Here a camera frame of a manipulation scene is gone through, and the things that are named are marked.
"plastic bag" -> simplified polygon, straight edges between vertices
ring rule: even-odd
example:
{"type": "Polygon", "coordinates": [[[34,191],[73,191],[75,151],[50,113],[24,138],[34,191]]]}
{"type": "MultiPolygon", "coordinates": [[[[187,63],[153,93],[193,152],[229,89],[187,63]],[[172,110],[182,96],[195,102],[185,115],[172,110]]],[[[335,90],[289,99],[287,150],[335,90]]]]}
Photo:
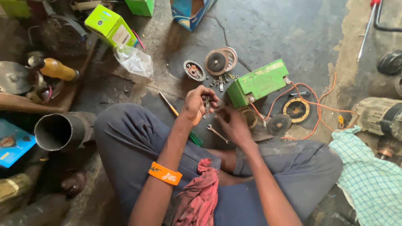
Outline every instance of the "plastic bag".
{"type": "Polygon", "coordinates": [[[117,61],[130,73],[149,77],[154,73],[152,58],[131,46],[119,44],[113,48],[117,61]]]}

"orange silicone bracelet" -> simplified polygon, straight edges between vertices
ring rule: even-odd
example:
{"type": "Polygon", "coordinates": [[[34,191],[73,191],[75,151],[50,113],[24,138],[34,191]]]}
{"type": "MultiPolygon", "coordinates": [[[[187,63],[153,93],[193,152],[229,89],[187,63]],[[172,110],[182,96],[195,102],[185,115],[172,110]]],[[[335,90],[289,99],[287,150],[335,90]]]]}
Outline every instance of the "orange silicone bracelet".
{"type": "Polygon", "coordinates": [[[181,173],[173,172],[172,170],[165,168],[156,162],[152,163],[151,168],[148,171],[148,173],[151,174],[152,176],[158,178],[159,180],[172,184],[172,185],[178,185],[178,183],[182,177],[181,173]]]}

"red-handled screwdriver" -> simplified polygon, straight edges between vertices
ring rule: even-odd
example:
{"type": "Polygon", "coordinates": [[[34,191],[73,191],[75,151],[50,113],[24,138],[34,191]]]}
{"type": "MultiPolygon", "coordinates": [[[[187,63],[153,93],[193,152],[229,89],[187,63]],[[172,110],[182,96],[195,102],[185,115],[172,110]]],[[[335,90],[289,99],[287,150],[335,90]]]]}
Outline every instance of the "red-handled screwdriver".
{"type": "Polygon", "coordinates": [[[359,56],[357,57],[357,62],[360,61],[361,55],[363,53],[363,48],[364,48],[364,44],[366,43],[366,39],[367,39],[367,34],[369,33],[369,29],[371,26],[371,21],[373,20],[375,11],[378,7],[378,5],[381,3],[381,0],[371,0],[370,6],[372,6],[373,10],[371,11],[371,16],[370,16],[370,20],[367,23],[367,27],[366,27],[366,33],[364,34],[364,38],[363,38],[363,42],[361,43],[361,47],[360,47],[360,52],[359,52],[359,56]]]}

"blue box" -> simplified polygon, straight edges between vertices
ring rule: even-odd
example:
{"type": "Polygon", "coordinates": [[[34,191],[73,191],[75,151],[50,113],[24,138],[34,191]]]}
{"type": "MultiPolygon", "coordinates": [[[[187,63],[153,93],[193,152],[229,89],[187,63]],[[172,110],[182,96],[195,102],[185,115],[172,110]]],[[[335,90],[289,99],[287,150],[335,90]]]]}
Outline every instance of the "blue box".
{"type": "Polygon", "coordinates": [[[0,118],[0,166],[10,167],[35,143],[34,135],[0,118]]]}
{"type": "Polygon", "coordinates": [[[216,0],[170,0],[173,20],[193,31],[216,0]]]}

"checkered cloth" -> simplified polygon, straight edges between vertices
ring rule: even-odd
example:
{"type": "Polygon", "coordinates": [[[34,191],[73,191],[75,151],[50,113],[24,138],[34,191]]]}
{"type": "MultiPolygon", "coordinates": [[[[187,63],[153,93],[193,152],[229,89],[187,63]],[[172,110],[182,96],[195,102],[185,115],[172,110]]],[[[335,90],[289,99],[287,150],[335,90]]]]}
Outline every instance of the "checkered cloth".
{"type": "Polygon", "coordinates": [[[354,133],[355,126],[332,133],[329,146],[343,161],[338,185],[352,198],[362,226],[402,226],[402,168],[374,157],[354,133]]]}

